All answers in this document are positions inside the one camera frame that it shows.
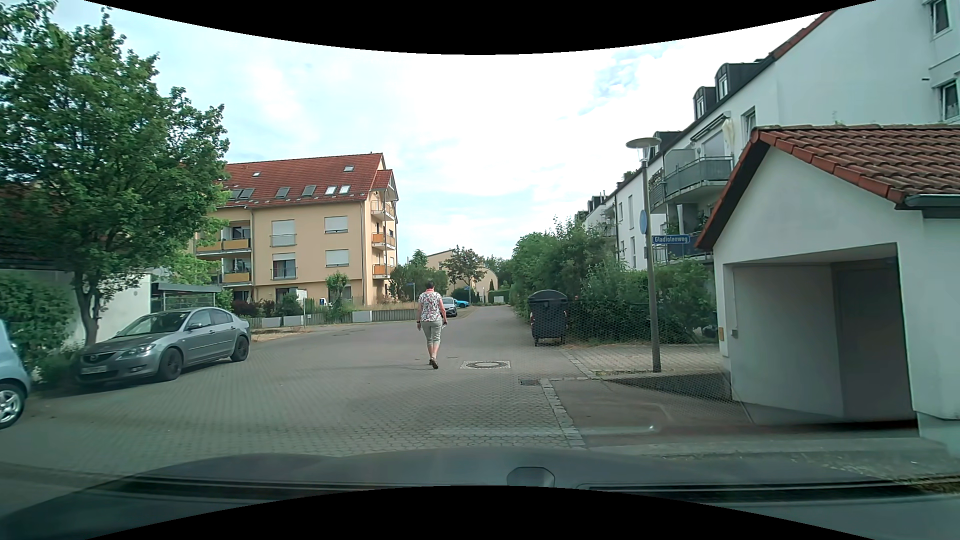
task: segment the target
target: garage opening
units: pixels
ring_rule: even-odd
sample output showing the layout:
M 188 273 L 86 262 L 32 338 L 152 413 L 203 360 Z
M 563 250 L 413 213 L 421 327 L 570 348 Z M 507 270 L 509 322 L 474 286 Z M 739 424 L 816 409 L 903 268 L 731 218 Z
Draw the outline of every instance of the garage opening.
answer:
M 732 389 L 755 422 L 915 423 L 895 245 L 726 266 Z

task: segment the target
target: black waste bin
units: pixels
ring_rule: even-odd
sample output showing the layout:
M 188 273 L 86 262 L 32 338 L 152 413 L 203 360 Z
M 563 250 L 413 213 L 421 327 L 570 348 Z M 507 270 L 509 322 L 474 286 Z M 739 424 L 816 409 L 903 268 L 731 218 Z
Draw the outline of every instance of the black waste bin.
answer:
M 566 295 L 553 289 L 539 290 L 527 299 L 530 306 L 530 332 L 534 336 L 534 347 L 541 339 L 566 339 L 567 299 Z

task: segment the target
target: street lamp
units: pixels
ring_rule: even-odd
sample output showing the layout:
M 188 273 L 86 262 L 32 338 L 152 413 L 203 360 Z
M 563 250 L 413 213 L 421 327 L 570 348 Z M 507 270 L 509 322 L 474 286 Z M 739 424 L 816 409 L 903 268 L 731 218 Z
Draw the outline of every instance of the street lamp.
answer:
M 636 148 L 639 151 L 660 144 L 660 139 L 654 136 L 635 138 L 627 143 L 627 148 Z M 654 276 L 654 246 L 650 234 L 650 189 L 647 186 L 647 162 L 640 159 L 640 170 L 643 178 L 643 212 L 640 213 L 640 232 L 646 238 L 647 244 L 647 290 L 650 297 L 650 348 L 654 362 L 654 373 L 660 372 L 660 324 L 657 321 L 657 280 Z

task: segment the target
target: blue sign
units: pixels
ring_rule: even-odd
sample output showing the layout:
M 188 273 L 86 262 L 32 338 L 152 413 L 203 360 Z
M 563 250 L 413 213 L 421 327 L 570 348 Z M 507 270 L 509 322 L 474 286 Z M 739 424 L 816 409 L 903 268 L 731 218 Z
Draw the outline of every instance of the blue sign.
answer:
M 689 244 L 689 234 L 659 234 L 653 237 L 655 244 Z

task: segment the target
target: balcony railing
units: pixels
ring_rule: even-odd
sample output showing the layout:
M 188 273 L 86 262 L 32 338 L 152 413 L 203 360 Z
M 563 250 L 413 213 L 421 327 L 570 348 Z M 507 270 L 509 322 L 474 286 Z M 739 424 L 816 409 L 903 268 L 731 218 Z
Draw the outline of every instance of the balcony railing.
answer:
M 655 209 L 678 193 L 702 182 L 725 182 L 733 171 L 733 159 L 721 156 L 700 158 L 668 172 L 663 180 L 650 187 L 650 208 Z
M 388 266 L 386 264 L 375 264 L 373 266 L 373 278 L 375 280 L 388 280 L 390 275 L 394 272 L 395 266 Z
M 295 280 L 297 268 L 274 268 L 274 280 Z
M 223 284 L 246 283 L 250 281 L 250 272 L 226 272 L 221 278 Z
M 296 234 L 271 234 L 270 235 L 270 247 L 278 248 L 283 246 L 296 246 L 297 245 L 297 235 Z
M 371 240 L 375 248 L 396 249 L 396 238 L 386 233 L 373 233 Z
M 654 261 L 655 262 L 670 262 L 672 260 L 679 260 L 681 258 L 705 258 L 708 257 L 711 252 L 694 247 L 697 244 L 697 239 L 700 237 L 702 231 L 697 231 L 696 233 L 690 234 L 690 243 L 689 244 L 666 244 L 666 245 L 655 245 L 654 246 Z
M 249 238 L 237 238 L 232 240 L 217 240 L 209 246 L 197 246 L 194 249 L 196 254 L 210 254 L 230 251 L 243 251 L 250 249 Z
M 396 219 L 396 207 L 394 203 L 382 203 L 374 201 L 371 205 L 370 213 L 373 217 L 386 220 Z

